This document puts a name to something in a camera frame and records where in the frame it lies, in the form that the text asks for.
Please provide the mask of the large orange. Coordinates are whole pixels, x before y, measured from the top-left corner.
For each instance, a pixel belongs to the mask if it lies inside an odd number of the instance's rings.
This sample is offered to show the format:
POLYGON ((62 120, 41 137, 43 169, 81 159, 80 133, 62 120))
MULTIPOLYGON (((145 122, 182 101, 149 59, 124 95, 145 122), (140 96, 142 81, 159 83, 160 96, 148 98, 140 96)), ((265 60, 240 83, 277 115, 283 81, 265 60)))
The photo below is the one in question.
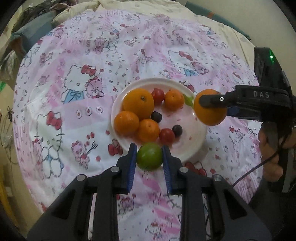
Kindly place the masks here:
POLYGON ((224 121, 227 115, 227 108, 204 108, 199 104, 199 99, 203 94, 220 94, 213 89, 200 91, 194 100, 194 111, 197 118, 207 126, 216 126, 224 121))
POLYGON ((122 101, 122 110, 136 114, 140 120, 150 118, 154 111, 152 94, 143 88, 131 90, 122 101))

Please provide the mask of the green lime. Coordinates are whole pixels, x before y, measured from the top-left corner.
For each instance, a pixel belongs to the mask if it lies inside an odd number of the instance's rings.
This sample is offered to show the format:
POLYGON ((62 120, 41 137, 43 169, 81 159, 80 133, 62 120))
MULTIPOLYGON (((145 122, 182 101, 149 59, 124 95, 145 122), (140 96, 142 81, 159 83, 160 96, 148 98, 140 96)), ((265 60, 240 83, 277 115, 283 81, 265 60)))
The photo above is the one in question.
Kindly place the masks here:
POLYGON ((163 152, 156 143, 146 143, 137 152, 137 165, 144 171, 154 171, 163 162, 163 152))

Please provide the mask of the red cherry tomato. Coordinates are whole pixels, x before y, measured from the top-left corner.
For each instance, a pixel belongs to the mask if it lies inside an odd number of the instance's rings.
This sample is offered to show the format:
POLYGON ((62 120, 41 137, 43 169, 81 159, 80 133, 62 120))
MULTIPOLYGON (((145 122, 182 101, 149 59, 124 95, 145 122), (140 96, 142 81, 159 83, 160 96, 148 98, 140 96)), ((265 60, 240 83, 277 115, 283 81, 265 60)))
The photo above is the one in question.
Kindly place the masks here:
POLYGON ((165 93, 163 90, 159 89, 159 88, 155 88, 153 91, 152 91, 152 97, 154 99, 154 104, 155 105, 160 105, 164 98, 165 98, 165 93))
POLYGON ((159 133, 159 140, 163 145, 171 145, 175 138, 174 132, 169 128, 163 128, 159 133))

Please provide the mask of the orange mandarin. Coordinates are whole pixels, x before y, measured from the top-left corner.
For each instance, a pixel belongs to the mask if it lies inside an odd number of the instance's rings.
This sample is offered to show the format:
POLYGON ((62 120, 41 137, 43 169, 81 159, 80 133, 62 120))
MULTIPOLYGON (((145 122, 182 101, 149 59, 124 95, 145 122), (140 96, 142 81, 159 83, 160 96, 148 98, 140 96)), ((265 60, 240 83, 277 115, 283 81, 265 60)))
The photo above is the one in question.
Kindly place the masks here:
POLYGON ((133 135, 139 127, 139 118, 130 111, 121 111, 114 118, 114 129, 122 136, 133 135))

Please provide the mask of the dark purple grape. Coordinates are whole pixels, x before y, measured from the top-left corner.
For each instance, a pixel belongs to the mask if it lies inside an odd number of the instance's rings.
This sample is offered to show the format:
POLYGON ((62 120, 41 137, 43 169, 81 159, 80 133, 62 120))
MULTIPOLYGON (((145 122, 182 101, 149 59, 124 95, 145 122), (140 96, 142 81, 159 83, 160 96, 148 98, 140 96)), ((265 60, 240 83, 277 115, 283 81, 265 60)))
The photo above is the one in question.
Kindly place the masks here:
POLYGON ((161 120, 162 120, 162 114, 161 113, 158 113, 157 111, 154 111, 152 114, 151 114, 151 119, 153 121, 155 121, 156 123, 160 123, 161 120))

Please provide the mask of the white pink oval plate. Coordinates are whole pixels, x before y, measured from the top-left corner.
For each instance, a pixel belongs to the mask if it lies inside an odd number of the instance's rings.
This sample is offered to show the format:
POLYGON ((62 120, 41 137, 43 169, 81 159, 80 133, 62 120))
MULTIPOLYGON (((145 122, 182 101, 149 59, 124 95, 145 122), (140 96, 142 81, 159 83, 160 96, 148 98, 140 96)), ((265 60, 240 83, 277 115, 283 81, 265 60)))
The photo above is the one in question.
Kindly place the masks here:
POLYGON ((164 93, 170 90, 178 90, 183 94, 185 103, 176 111, 170 111, 162 102, 154 107, 152 119, 159 121, 159 129, 172 129, 179 125, 182 130, 180 136, 169 145, 171 154, 179 158, 183 163, 196 162, 197 154, 205 141, 207 127, 198 120, 191 104, 194 102, 195 93, 185 85, 165 78, 147 78, 135 81, 125 87, 115 98, 111 109, 111 126, 114 128, 115 117, 123 111, 122 102, 125 96, 134 89, 142 88, 148 92, 160 89, 164 93))

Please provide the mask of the mandarin in plate front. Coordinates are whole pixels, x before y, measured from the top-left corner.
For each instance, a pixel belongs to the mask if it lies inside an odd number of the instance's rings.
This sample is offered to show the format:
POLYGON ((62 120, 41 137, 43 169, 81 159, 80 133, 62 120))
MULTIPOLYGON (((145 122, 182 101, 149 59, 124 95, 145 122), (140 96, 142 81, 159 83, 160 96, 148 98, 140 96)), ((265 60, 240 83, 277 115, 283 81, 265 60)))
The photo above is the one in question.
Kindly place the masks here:
POLYGON ((159 137, 159 133, 159 125, 154 120, 145 119, 140 121, 137 137, 142 143, 155 142, 159 137))

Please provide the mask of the small mandarin near leaf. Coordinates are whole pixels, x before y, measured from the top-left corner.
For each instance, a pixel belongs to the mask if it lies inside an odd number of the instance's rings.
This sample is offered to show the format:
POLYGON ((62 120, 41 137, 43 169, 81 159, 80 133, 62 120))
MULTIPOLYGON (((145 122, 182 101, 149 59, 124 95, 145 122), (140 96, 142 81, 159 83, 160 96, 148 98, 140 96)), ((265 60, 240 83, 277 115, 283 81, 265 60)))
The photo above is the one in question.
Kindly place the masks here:
POLYGON ((184 99, 183 94, 176 89, 169 90, 165 94, 164 101, 165 101, 166 108, 168 108, 171 111, 178 110, 185 103, 185 99, 184 99))

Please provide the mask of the large orange in plate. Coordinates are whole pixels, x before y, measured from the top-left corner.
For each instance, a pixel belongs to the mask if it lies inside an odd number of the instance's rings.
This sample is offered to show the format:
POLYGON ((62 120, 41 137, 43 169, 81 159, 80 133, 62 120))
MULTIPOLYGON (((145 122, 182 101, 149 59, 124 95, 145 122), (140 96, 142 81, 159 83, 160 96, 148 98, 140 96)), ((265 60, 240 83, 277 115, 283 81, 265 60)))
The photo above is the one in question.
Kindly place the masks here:
POLYGON ((122 101, 122 110, 136 114, 140 120, 150 118, 154 111, 152 94, 143 88, 131 90, 122 101))

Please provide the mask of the teal rolled mat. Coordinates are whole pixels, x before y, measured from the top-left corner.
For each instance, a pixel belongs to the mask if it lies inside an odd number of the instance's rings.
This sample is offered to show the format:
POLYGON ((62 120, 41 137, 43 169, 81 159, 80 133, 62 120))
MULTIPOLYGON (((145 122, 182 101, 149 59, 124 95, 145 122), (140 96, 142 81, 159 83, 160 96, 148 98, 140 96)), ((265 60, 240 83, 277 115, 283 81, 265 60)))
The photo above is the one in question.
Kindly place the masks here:
POLYGON ((231 23, 229 20, 225 19, 224 17, 217 15, 216 13, 210 11, 209 9, 203 8, 202 6, 191 3, 190 1, 186 2, 185 7, 188 8, 190 11, 195 13, 196 15, 205 16, 211 20, 217 21, 219 23, 222 23, 224 25, 227 25, 228 27, 233 28, 237 32, 241 33, 244 37, 246 37, 248 40, 251 40, 250 36, 243 32, 240 28, 238 28, 236 25, 231 23))

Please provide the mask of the pink Hello Kitty bedsheet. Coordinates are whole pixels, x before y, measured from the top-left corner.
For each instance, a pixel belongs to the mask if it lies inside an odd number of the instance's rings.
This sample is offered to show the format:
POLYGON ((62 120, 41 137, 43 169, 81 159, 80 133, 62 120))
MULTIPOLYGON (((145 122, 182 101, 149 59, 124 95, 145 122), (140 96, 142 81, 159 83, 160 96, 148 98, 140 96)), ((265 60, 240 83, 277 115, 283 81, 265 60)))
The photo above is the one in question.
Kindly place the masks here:
MULTIPOLYGON (((78 174, 93 176, 125 154, 111 130, 115 98, 129 84, 166 78, 220 92, 258 85, 254 45, 222 24, 193 15, 86 11, 58 25, 23 58, 14 94, 15 147, 23 179, 43 213, 78 174)), ((192 160, 231 184, 260 161, 261 124, 227 117, 208 128, 192 160)), ((181 197, 168 197, 162 170, 136 169, 131 194, 117 198, 121 240, 178 240, 181 197)))

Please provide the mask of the pile of clothes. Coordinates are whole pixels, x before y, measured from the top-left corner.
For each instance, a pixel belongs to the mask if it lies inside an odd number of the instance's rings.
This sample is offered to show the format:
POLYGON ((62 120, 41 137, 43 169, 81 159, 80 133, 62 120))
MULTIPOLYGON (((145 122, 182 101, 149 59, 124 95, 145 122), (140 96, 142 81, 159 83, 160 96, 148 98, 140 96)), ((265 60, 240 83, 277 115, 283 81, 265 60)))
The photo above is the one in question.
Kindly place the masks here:
POLYGON ((31 20, 50 12, 53 10, 54 6, 57 4, 65 4, 66 7, 73 6, 77 4, 76 1, 43 1, 36 6, 30 6, 26 8, 22 14, 18 17, 16 23, 14 24, 11 32, 14 33, 26 25, 31 20))

